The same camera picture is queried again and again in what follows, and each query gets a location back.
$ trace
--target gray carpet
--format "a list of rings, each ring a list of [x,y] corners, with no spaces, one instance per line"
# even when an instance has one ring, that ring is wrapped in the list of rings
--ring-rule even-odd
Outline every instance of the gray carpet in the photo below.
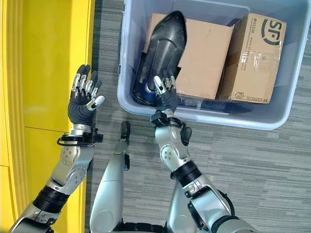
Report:
[[[106,101],[97,111],[96,125],[104,133],[104,142],[96,145],[88,171],[86,232],[98,184],[124,120],[132,125],[124,220],[164,224],[173,190],[148,117],[124,111],[117,101],[122,7],[122,0],[96,1],[92,66],[99,71]],[[311,232],[310,74],[308,41],[290,117],[276,130],[187,122],[193,129],[189,150],[195,163],[218,189],[228,193],[236,214],[262,233]]]

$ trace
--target light blue plastic bin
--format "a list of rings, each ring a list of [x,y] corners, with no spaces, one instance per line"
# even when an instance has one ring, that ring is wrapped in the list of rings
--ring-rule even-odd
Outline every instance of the light blue plastic bin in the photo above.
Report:
[[[118,100],[133,114],[151,115],[155,109],[132,98],[132,88],[144,47],[151,13],[180,10],[186,18],[229,24],[248,13],[287,22],[286,36],[273,95],[269,104],[245,104],[251,111],[228,114],[179,107],[175,115],[183,120],[272,130],[288,118],[308,36],[310,0],[125,0],[122,17]]]

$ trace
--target robotic hand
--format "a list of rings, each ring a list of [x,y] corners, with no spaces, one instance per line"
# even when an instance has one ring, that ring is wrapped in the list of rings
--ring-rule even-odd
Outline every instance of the robotic hand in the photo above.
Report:
[[[87,81],[89,71],[89,65],[81,65],[73,81],[68,105],[68,117],[73,125],[70,134],[62,135],[57,141],[62,146],[59,162],[36,199],[11,227],[11,233],[52,233],[50,226],[86,176],[93,159],[93,145],[103,141],[103,135],[97,134],[98,129],[94,128],[93,117],[104,96],[97,96],[101,81],[97,81],[96,71]]]
[[[151,116],[155,124],[155,138],[160,147],[161,160],[178,180],[186,197],[188,209],[196,226],[212,233],[258,233],[246,221],[235,216],[234,207],[224,193],[217,190],[206,175],[191,160],[187,145],[191,129],[174,117],[178,106],[175,78],[154,77],[159,110]]]

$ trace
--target yellow cabinet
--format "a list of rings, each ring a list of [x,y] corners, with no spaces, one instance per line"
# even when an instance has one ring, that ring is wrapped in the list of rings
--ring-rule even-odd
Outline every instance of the yellow cabinet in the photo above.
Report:
[[[0,3],[0,223],[6,231],[59,159],[56,140],[71,126],[71,83],[79,65],[91,63],[95,0]],[[85,186],[70,196],[53,225],[55,232],[84,232]]]

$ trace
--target silver metal joint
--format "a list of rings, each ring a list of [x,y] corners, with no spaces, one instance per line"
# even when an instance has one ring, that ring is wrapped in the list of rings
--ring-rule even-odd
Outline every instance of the silver metal joint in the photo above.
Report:
[[[174,112],[171,109],[167,109],[167,110],[164,110],[162,112],[166,114],[167,118],[174,117]]]
[[[70,129],[71,135],[83,135],[83,133],[90,133],[91,127],[88,125],[81,125],[81,124],[73,124]]]
[[[183,187],[185,194],[188,198],[195,196],[198,192],[202,190],[210,190],[215,196],[219,199],[225,209],[231,213],[230,206],[228,202],[223,198],[223,196],[218,192],[218,190],[214,187],[211,181],[207,178],[206,174],[202,174],[197,179]]]

